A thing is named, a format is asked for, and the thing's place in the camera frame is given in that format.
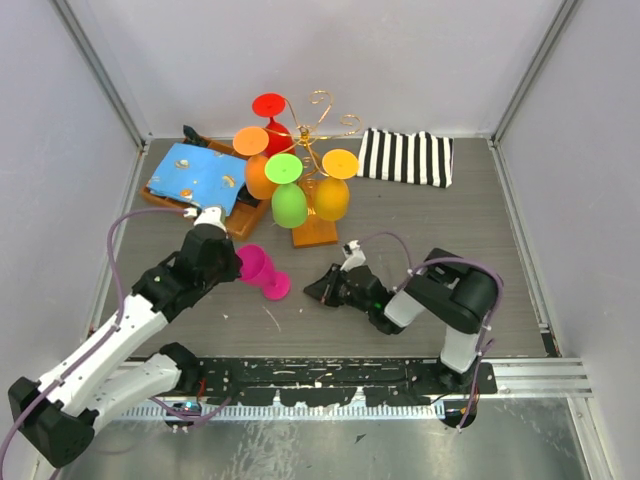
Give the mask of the pink plastic wine glass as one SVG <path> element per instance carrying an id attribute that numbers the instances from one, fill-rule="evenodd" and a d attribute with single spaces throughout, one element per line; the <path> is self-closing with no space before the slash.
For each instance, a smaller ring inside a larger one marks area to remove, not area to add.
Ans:
<path id="1" fill-rule="evenodd" d="M 241 260 L 240 280 L 258 288 L 271 301 L 284 299 L 290 292 L 288 274 L 278 271 L 271 256 L 260 246 L 248 244 L 236 251 Z"/>

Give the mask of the red plastic wine glass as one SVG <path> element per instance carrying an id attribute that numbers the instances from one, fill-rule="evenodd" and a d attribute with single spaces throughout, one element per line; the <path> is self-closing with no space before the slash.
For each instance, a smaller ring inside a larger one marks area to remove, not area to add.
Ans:
<path id="1" fill-rule="evenodd" d="M 268 135 L 268 145 L 264 154 L 266 157 L 279 153 L 295 153 L 294 140 L 289 130 L 276 119 L 284 112 L 287 101 L 278 93 L 264 93 L 253 100 L 252 111 L 255 115 L 268 120 L 264 127 Z"/>

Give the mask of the yellow plastic wine glass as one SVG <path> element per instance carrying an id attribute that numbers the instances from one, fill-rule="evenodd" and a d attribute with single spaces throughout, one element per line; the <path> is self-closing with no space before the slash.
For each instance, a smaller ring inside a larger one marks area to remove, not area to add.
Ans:
<path id="1" fill-rule="evenodd" d="M 322 158 L 326 177 L 318 183 L 314 194 L 316 214 L 326 221 L 343 218 L 348 210 L 350 191 L 347 181 L 359 170 L 358 158 L 345 149 L 333 149 Z"/>

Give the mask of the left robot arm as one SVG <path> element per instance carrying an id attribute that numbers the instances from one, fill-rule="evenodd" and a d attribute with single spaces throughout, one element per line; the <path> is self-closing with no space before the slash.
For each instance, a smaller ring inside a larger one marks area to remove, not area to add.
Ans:
<path id="1" fill-rule="evenodd" d="M 163 346 L 123 378 L 108 378 L 214 286 L 236 280 L 240 266 L 221 222 L 194 224 L 180 250 L 145 271 L 122 306 L 85 343 L 39 379 L 20 377 L 9 387 L 10 432 L 21 433 L 52 467 L 62 468 L 131 406 L 165 392 L 194 393 L 202 369 L 197 357 L 177 342 Z"/>

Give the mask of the orange plastic wine glass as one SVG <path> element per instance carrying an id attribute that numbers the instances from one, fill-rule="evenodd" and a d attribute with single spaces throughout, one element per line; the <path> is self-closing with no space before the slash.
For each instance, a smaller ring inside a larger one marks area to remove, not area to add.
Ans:
<path id="1" fill-rule="evenodd" d="M 262 127 L 250 126 L 239 130 L 233 138 L 234 150 L 247 157 L 245 183 L 248 192 L 258 200 L 270 200 L 277 185 L 265 173 L 268 158 L 264 152 L 269 136 Z"/>

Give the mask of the gold wire glass rack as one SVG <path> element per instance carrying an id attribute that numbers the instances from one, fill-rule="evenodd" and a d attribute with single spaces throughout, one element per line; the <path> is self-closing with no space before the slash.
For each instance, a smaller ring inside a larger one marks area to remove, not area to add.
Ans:
<path id="1" fill-rule="evenodd" d="M 362 121 L 354 114 L 345 114 L 340 118 L 340 123 L 346 131 L 338 135 L 321 135 L 319 133 L 320 124 L 325 120 L 333 106 L 333 95 L 325 90 L 315 90 L 309 95 L 309 102 L 313 105 L 325 104 L 326 108 L 319 119 L 313 124 L 302 124 L 296 122 L 295 126 L 298 134 L 293 137 L 294 146 L 301 150 L 297 156 L 303 164 L 303 172 L 297 181 L 305 193 L 307 199 L 308 216 L 305 223 L 292 232 L 293 246 L 296 248 L 316 247 L 335 244 L 338 241 L 336 222 L 321 219 L 314 208 L 314 194 L 319 182 L 326 173 L 322 168 L 322 158 L 329 152 L 320 155 L 314 151 L 313 146 L 322 141 L 331 139 L 343 139 L 359 133 L 362 129 Z"/>

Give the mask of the green plastic wine glass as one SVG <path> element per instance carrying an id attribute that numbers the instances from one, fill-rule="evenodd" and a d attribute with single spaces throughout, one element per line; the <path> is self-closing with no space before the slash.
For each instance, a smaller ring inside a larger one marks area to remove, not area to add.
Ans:
<path id="1" fill-rule="evenodd" d="M 283 228 L 295 229 L 307 219 L 307 199 L 297 184 L 302 172 L 303 164 L 293 154 L 275 154 L 266 163 L 265 175 L 277 185 L 271 198 L 273 219 Z"/>

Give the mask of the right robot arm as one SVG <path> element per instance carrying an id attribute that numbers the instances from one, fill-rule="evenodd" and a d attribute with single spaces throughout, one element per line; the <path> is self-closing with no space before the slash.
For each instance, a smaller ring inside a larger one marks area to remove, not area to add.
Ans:
<path id="1" fill-rule="evenodd" d="M 449 393 L 473 384 L 481 342 L 504 293 L 503 279 L 494 270 L 443 249 L 408 270 L 404 283 L 390 289 L 366 264 L 363 254 L 346 249 L 345 261 L 332 264 L 303 292 L 327 307 L 349 306 L 367 315 L 385 335 L 397 335 L 428 312 L 446 325 L 436 362 L 436 378 Z"/>

